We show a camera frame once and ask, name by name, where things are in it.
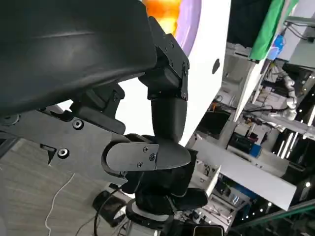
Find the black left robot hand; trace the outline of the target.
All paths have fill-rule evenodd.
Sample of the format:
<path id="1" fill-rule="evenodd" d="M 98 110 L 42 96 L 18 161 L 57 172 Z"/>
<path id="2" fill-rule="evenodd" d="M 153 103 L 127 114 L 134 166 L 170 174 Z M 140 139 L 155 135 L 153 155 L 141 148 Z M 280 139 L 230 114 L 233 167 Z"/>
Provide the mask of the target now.
<path id="1" fill-rule="evenodd" d="M 124 184 L 127 172 L 187 165 L 179 144 L 189 60 L 139 0 L 3 0 L 0 130 L 38 143 L 49 163 Z M 102 92 L 138 78 L 154 136 L 126 137 Z"/>

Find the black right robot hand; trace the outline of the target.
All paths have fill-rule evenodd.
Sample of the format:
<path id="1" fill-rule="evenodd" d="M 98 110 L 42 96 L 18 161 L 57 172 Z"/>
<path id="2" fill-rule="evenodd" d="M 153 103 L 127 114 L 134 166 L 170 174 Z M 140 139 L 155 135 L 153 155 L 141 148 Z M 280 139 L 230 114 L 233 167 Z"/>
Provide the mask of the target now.
<path id="1" fill-rule="evenodd" d="M 174 169 L 128 172 L 122 191 L 134 194 L 137 207 L 154 215 L 173 215 L 178 211 L 194 210 L 208 203 L 201 188 L 189 187 L 198 151 L 177 144 L 182 152 L 167 148 L 162 157 L 174 160 L 188 157 L 189 163 Z"/>

